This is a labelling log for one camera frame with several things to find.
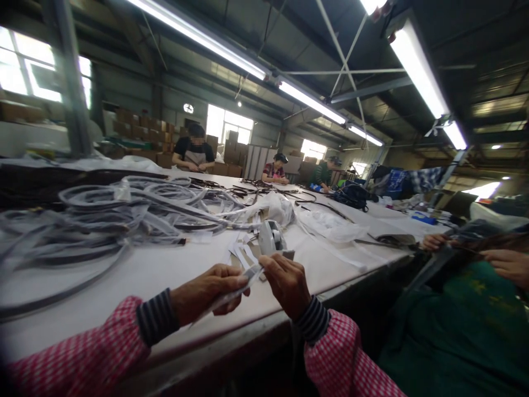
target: green shirt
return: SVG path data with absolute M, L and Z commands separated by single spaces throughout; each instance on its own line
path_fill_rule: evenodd
M 379 366 L 408 397 L 528 396 L 529 323 L 514 284 L 474 262 L 399 302 Z
M 320 162 L 314 172 L 312 172 L 312 176 L 309 180 L 309 186 L 311 184 L 319 186 L 322 183 L 326 184 L 327 186 L 331 184 L 331 172 L 329 171 L 326 162 Z

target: black shirt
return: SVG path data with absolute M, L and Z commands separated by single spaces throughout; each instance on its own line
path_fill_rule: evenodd
M 213 149 L 211 148 L 210 144 L 203 143 L 201 146 L 194 146 L 189 137 L 180 138 L 178 142 L 176 142 L 174 152 L 176 154 L 179 154 L 182 156 L 182 160 L 186 159 L 186 150 L 193 152 L 193 153 L 205 153 L 206 154 L 206 161 L 208 163 L 212 163 L 215 161 L 215 156 L 213 154 Z

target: ceiling light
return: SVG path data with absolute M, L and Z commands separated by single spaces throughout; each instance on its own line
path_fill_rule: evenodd
M 362 138 L 367 139 L 369 142 L 374 143 L 377 146 L 382 146 L 383 145 L 382 142 L 380 142 L 379 140 L 373 138 L 371 135 L 366 135 L 364 131 L 362 131 L 359 128 L 356 128 L 355 126 L 349 127 L 349 131 L 354 132 L 355 134 L 361 136 Z
M 279 89 L 289 94 L 290 96 L 293 96 L 298 101 L 303 102 L 305 105 L 310 106 L 314 110 L 317 110 L 318 112 L 328 117 L 335 123 L 345 124 L 346 120 L 339 113 L 336 113 L 335 111 L 323 105 L 323 103 L 302 93 L 300 90 L 290 85 L 289 83 L 281 81 L 279 84 Z
M 449 126 L 443 127 L 443 130 L 445 130 L 445 133 L 448 135 L 448 138 L 450 138 L 450 141 L 457 150 L 465 150 L 467 148 L 467 143 L 465 142 L 463 135 L 461 135 L 459 126 L 455 121 Z
M 450 113 L 448 105 L 441 94 L 441 89 L 428 64 L 419 37 L 408 19 L 401 30 L 395 32 L 391 48 L 408 73 L 420 96 L 426 102 L 432 115 L 440 119 Z
M 152 0 L 127 0 L 140 9 L 144 10 L 146 13 L 152 15 L 153 17 L 159 19 L 163 23 L 169 25 L 173 29 L 176 29 L 181 34 L 189 37 L 191 40 L 199 43 L 200 45 L 206 47 L 207 49 L 213 51 L 222 58 L 228 60 L 229 62 L 237 65 L 244 71 L 249 74 L 257 77 L 259 80 L 264 80 L 266 77 L 266 72 L 259 67 L 258 65 L 253 64 L 252 62 L 246 60 L 239 54 L 236 54 L 234 51 L 228 49 L 223 44 L 219 43 L 217 40 L 210 37 L 201 29 L 193 26 L 191 23 L 187 22 L 181 16 L 175 14 L 175 9 L 169 11 L 167 8 L 162 7 Z
M 387 0 L 360 0 L 368 15 L 373 14 L 376 8 L 382 8 Z

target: hand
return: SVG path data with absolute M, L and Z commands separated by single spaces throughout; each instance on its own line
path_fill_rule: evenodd
M 272 293 L 287 316 L 298 320 L 311 301 L 303 266 L 278 253 L 261 255 L 259 263 L 264 267 Z
M 426 252 L 437 252 L 445 244 L 457 245 L 456 240 L 451 240 L 446 234 L 428 234 L 424 237 L 420 247 Z
M 187 167 L 191 172 L 198 172 L 198 167 L 193 163 L 187 163 Z
M 490 262 L 498 276 L 529 291 L 529 255 L 511 250 L 488 250 L 480 254 Z
M 235 291 L 248 284 L 248 277 L 240 276 L 242 269 L 217 264 L 194 280 L 171 291 L 171 306 L 177 316 L 180 326 L 192 323 L 206 310 L 220 295 Z M 249 296 L 247 289 L 244 295 Z M 241 303 L 241 298 L 219 307 L 214 315 L 224 315 L 233 312 Z

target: plaid shirt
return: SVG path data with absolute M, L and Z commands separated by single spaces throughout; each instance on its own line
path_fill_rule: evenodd
M 284 178 L 285 171 L 283 167 L 279 168 L 277 171 L 274 170 L 274 163 L 268 163 L 264 166 L 263 174 L 266 174 L 269 178 Z
M 100 327 L 72 336 L 9 365 L 12 380 L 28 396 L 102 396 L 150 349 L 141 338 L 136 312 L 142 300 L 128 297 Z M 406 397 L 362 350 L 360 331 L 346 315 L 311 307 L 328 321 L 324 335 L 311 332 L 305 346 L 307 374 L 322 396 Z M 311 321 L 305 324 L 311 329 Z

